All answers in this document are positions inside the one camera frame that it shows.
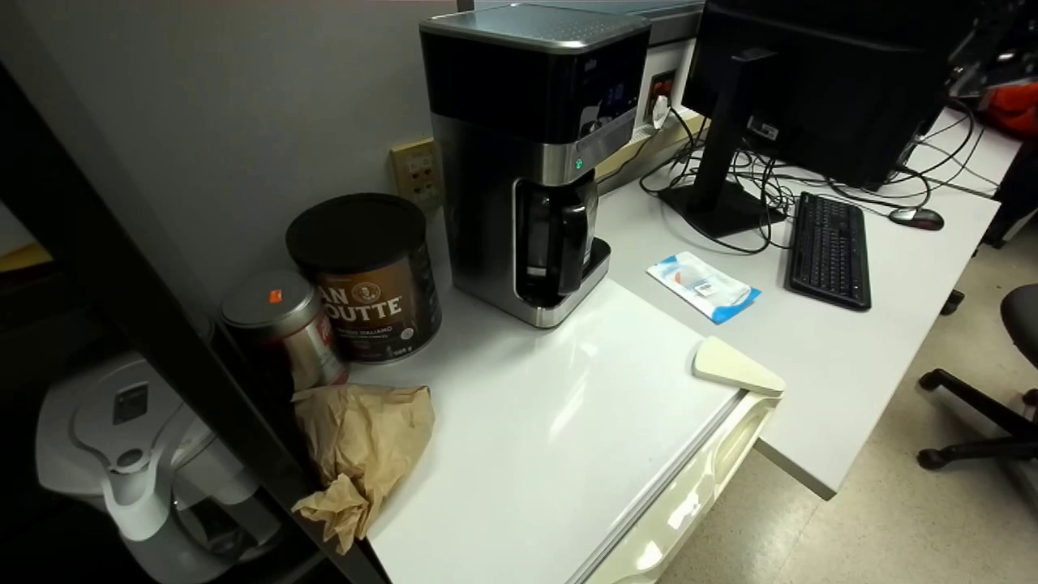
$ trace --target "cabinet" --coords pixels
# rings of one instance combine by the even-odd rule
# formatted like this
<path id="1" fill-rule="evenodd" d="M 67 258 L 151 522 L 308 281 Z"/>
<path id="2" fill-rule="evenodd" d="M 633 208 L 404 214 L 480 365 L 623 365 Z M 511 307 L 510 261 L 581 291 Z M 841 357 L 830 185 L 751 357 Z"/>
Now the cabinet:
<path id="1" fill-rule="evenodd" d="M 52 378 L 91 355 L 135 346 L 182 398 L 255 474 L 284 515 L 284 543 L 228 580 L 386 580 L 366 544 L 337 558 L 287 505 L 313 489 L 287 411 L 268 410 L 273 387 L 251 378 L 209 311 L 182 302 L 91 188 L 42 116 L 0 70 L 0 198 L 55 258 L 52 270 L 0 281 L 4 565 L 14 573 L 105 573 L 140 580 L 107 519 L 35 487 L 31 432 Z"/>

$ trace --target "white countertop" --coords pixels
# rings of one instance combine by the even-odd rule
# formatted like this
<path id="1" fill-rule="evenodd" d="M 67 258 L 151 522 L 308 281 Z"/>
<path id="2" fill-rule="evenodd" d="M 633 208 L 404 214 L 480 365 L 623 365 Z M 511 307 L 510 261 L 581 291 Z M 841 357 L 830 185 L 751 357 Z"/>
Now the white countertop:
<path id="1" fill-rule="evenodd" d="M 364 382 L 425 382 L 434 436 L 368 543 L 398 584 L 591 573 L 744 392 L 692 378 L 696 334 L 615 281 L 554 332 L 451 290 L 445 326 Z"/>
<path id="2" fill-rule="evenodd" d="M 867 214 L 873 311 L 785 291 L 785 250 L 760 258 L 718 250 L 637 185 L 600 201 L 598 235 L 614 248 L 615 281 L 785 378 L 787 392 L 762 446 L 820 498 L 832 498 L 994 214 L 994 201 L 948 188 L 934 192 L 930 208 L 943 214 L 943 231 L 907 231 Z M 760 286 L 762 300 L 730 326 L 710 326 L 644 277 L 644 267 L 679 250 Z"/>

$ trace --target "floor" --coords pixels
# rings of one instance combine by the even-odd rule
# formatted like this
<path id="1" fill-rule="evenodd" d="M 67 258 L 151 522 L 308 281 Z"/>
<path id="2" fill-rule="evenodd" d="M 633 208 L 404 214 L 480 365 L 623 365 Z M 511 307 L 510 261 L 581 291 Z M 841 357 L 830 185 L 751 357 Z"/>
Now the floor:
<path id="1" fill-rule="evenodd" d="M 998 319 L 1018 281 L 1038 281 L 1038 228 L 973 258 L 960 311 L 934 326 L 832 500 L 751 451 L 666 584 L 1034 584 L 1038 461 L 913 463 L 917 447 L 992 432 L 960 403 L 921 392 L 924 369 L 948 366 L 1011 406 L 1038 387 Z"/>

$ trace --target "coffee can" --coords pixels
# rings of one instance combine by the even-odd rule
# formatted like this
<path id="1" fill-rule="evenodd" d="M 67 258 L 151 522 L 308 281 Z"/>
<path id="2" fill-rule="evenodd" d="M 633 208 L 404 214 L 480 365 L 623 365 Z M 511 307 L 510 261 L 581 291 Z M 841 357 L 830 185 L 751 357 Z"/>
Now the coffee can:
<path id="1" fill-rule="evenodd" d="M 339 196 L 300 210 L 284 243 L 351 360 L 404 357 L 437 332 L 425 214 L 412 201 Z"/>

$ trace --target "computer monitor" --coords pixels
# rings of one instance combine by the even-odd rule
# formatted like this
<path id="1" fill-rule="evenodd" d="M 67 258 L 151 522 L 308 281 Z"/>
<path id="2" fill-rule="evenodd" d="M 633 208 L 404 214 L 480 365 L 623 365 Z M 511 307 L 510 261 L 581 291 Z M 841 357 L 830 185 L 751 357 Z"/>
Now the computer monitor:
<path id="1" fill-rule="evenodd" d="M 706 0 L 685 86 L 685 107 L 710 116 L 706 147 L 694 185 L 667 188 L 660 201 L 706 236 L 781 218 L 727 181 L 744 147 L 879 188 L 940 114 L 948 53 L 967 18 L 934 18 L 938 32 L 913 39 L 917 0 L 873 7 L 868 18 L 853 0 L 827 10 L 810 0 Z"/>

